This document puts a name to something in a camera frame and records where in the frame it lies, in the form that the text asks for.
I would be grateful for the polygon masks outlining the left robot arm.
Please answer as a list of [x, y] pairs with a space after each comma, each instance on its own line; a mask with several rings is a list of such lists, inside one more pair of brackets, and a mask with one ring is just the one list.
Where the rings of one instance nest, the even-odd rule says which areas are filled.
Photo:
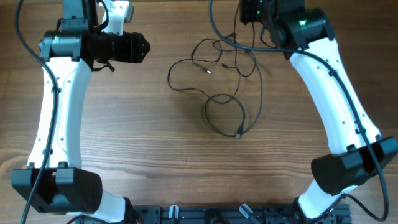
[[124, 25], [129, 1], [64, 1], [63, 17], [40, 41], [34, 58], [44, 70], [37, 138], [27, 167], [12, 172], [12, 187], [26, 209], [71, 215], [76, 223], [142, 223], [126, 197], [103, 188], [101, 177], [82, 169], [80, 129], [93, 72], [113, 62], [141, 63], [150, 44]]

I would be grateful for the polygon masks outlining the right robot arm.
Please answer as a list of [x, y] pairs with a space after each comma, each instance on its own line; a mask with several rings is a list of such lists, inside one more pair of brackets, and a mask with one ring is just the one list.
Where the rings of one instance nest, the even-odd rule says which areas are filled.
[[305, 82], [322, 119], [330, 153], [311, 163], [313, 182], [297, 200], [303, 221], [323, 218], [372, 177], [386, 189], [383, 168], [397, 154], [367, 116], [341, 62], [334, 30], [319, 8], [303, 1], [241, 1], [240, 20], [258, 22]]

